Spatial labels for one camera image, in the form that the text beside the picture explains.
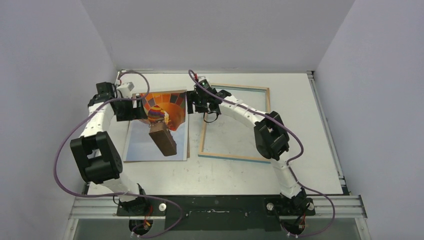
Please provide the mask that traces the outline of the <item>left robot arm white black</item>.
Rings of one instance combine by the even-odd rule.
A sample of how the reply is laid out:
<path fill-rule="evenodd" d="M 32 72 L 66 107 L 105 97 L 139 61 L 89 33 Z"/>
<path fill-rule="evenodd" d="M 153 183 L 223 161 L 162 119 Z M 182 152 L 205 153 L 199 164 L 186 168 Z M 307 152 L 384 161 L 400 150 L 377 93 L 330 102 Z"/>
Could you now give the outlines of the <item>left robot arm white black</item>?
<path fill-rule="evenodd" d="M 141 216 L 149 210 L 149 201 L 142 187 L 123 174 L 123 161 L 108 134 L 113 118 L 118 122 L 148 118 L 141 100 L 129 100 L 133 88 L 132 82 L 96 84 L 97 94 L 88 103 L 91 118 L 80 137 L 70 141 L 70 149 L 85 182 L 108 188 L 123 206 Z"/>

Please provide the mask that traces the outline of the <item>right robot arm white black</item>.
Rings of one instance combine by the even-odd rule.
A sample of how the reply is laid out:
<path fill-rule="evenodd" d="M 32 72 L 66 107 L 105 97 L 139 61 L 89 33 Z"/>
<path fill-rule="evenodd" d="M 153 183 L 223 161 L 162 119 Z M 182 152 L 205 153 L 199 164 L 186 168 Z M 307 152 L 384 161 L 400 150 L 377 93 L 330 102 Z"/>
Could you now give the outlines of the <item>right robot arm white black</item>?
<path fill-rule="evenodd" d="M 294 215 L 300 210 L 313 210 L 314 205 L 307 198 L 305 188 L 295 179 L 287 165 L 290 137 L 280 115 L 276 111 L 257 110 L 226 90 L 217 91 L 205 78 L 199 79 L 193 71 L 189 71 L 189 76 L 195 85 L 187 93 L 188 113 L 224 115 L 252 129 L 257 151 L 270 160 L 277 177 L 284 211 Z"/>

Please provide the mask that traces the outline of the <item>blue wooden picture frame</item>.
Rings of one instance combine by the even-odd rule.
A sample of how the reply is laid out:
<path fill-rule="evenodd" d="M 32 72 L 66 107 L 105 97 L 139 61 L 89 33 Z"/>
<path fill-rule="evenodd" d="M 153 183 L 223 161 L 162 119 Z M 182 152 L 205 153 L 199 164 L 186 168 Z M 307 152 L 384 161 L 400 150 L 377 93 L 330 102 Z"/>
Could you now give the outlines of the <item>blue wooden picture frame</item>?
<path fill-rule="evenodd" d="M 217 91 L 225 90 L 254 110 L 270 112 L 270 89 L 261 86 L 212 83 Z M 256 148 L 254 127 L 221 114 L 207 114 L 200 134 L 198 156 L 269 164 Z"/>

